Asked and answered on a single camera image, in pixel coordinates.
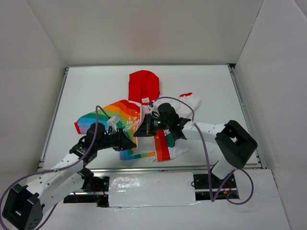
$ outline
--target purple cable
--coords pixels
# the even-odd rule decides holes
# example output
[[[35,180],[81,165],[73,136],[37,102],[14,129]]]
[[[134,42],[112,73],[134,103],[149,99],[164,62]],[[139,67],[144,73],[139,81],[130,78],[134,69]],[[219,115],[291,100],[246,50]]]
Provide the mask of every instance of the purple cable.
[[[95,112],[96,112],[96,123],[95,123],[95,124],[96,124],[96,126],[95,126],[94,136],[93,136],[93,140],[92,140],[92,142],[91,142],[90,147],[87,149],[87,151],[85,152],[85,154],[84,154],[80,159],[78,159],[75,163],[73,163],[73,164],[71,164],[71,165],[68,165],[68,166],[65,166],[65,167],[63,167],[63,168],[58,168],[56,171],[63,171],[63,170],[66,170],[66,169],[68,169],[68,168],[71,168],[71,167],[75,166],[75,165],[78,164],[80,161],[83,161],[83,159],[89,154],[91,148],[92,148],[93,145],[94,145],[94,142],[95,142],[95,139],[96,139],[96,135],[97,135],[98,108],[101,109],[101,110],[105,113],[105,111],[104,111],[100,106],[98,106],[98,105],[96,106],[96,108],[95,108]],[[24,179],[26,179],[26,178],[28,178],[28,177],[34,176],[34,175],[40,175],[40,174],[45,174],[45,173],[54,173],[54,172],[55,172],[55,170],[53,170],[53,169],[48,169],[48,170],[43,170],[43,171],[40,171],[40,172],[31,173],[31,174],[28,174],[28,175],[26,175],[26,176],[23,176],[23,177],[19,178],[18,180],[16,180],[15,182],[13,182],[13,183],[4,191],[3,195],[2,195],[1,198],[0,198],[0,207],[2,206],[2,203],[3,203],[3,200],[4,200],[5,195],[6,195],[6,194],[9,192],[9,190],[10,190],[15,184],[17,184],[18,182],[20,182],[20,181],[22,181],[22,180],[24,180]],[[55,207],[56,207],[56,205],[52,208],[52,210],[51,210],[51,212],[49,213],[48,217],[47,217],[46,220],[43,222],[43,224],[39,226],[39,228],[41,228],[41,227],[48,221],[48,219],[50,218],[50,216],[51,216],[53,210],[55,209]],[[4,222],[3,222],[2,215],[0,216],[0,225],[1,225],[5,230],[9,230],[9,229],[5,226],[5,224],[4,224]]]
[[[204,151],[205,151],[205,158],[206,158],[207,171],[208,171],[208,184],[209,184],[210,200],[211,200],[212,202],[214,202],[214,201],[217,199],[220,190],[222,189],[222,187],[224,186],[224,184],[225,184],[225,183],[227,182],[227,180],[231,177],[231,175],[234,173],[235,170],[233,170],[231,173],[229,173],[229,174],[225,177],[225,179],[223,180],[222,184],[220,185],[220,187],[219,187],[218,190],[216,191],[215,195],[213,195],[213,191],[212,191],[212,176],[211,176],[211,170],[210,170],[209,155],[208,155],[208,151],[207,151],[207,146],[206,146],[205,139],[204,139],[204,137],[203,137],[203,135],[202,135],[202,133],[201,133],[201,129],[198,127],[198,125],[197,125],[196,122],[194,121],[195,111],[194,111],[194,110],[192,109],[192,107],[189,106],[187,103],[185,103],[185,102],[183,102],[183,101],[181,101],[181,100],[179,100],[179,99],[177,99],[177,98],[174,98],[174,97],[159,97],[159,98],[155,99],[154,102],[157,101],[157,100],[160,100],[160,99],[173,99],[173,100],[175,100],[175,101],[178,101],[178,102],[180,102],[180,103],[183,103],[186,107],[188,107],[188,108],[192,111],[192,122],[193,122],[194,126],[196,127],[197,131],[199,132],[199,134],[200,134],[200,136],[201,136],[201,141],[202,141],[203,149],[204,149]],[[248,197],[245,201],[243,201],[243,202],[241,202],[241,203],[235,203],[235,202],[232,202],[231,200],[229,200],[229,195],[232,194],[232,193],[235,193],[236,191],[232,191],[232,192],[228,193],[227,196],[226,196],[226,199],[227,199],[228,202],[230,202],[231,204],[234,204],[234,205],[243,205],[243,204],[247,203],[247,202],[251,199],[251,197],[253,196],[253,193],[254,193],[254,183],[253,183],[253,181],[252,181],[250,175],[249,175],[245,170],[243,170],[243,169],[240,169],[240,170],[241,170],[242,172],[244,172],[244,173],[248,176],[248,178],[249,178],[249,180],[250,180],[250,182],[251,182],[251,193],[250,193],[249,197]]]

